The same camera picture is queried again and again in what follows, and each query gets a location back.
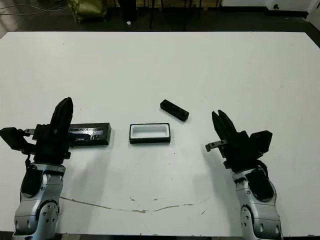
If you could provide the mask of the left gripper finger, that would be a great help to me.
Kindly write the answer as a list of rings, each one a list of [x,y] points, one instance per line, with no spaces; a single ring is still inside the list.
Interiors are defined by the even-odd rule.
[[[54,135],[61,135],[67,132],[67,120],[68,120],[68,98],[61,100],[54,109],[49,132]]]
[[[71,97],[63,99],[59,105],[58,111],[58,133],[66,135],[68,133],[73,117],[73,101]]]

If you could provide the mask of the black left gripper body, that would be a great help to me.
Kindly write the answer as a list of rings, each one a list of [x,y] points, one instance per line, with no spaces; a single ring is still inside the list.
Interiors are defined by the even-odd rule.
[[[73,134],[68,130],[60,134],[50,124],[37,124],[35,129],[25,129],[24,134],[27,137],[32,135],[36,141],[30,145],[29,150],[37,163],[62,165],[71,156],[69,148],[73,144]]]

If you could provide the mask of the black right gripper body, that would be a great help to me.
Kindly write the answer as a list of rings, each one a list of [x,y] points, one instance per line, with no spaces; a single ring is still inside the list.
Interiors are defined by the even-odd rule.
[[[220,141],[210,142],[205,145],[207,152],[218,148],[225,159],[223,165],[233,173],[242,172],[259,167],[257,152],[250,143],[248,134],[242,132],[220,133]]]

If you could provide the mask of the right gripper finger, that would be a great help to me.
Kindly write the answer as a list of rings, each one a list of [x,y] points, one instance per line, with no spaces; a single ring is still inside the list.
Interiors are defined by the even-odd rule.
[[[212,122],[214,129],[221,140],[226,140],[227,133],[228,133],[228,117],[222,111],[218,110],[217,112],[212,111]]]
[[[226,135],[226,141],[234,139],[235,136],[237,135],[237,130],[236,130],[233,122],[231,121],[231,119],[228,117],[228,115],[227,115],[227,126],[228,126],[228,130],[227,130],[227,135]]]

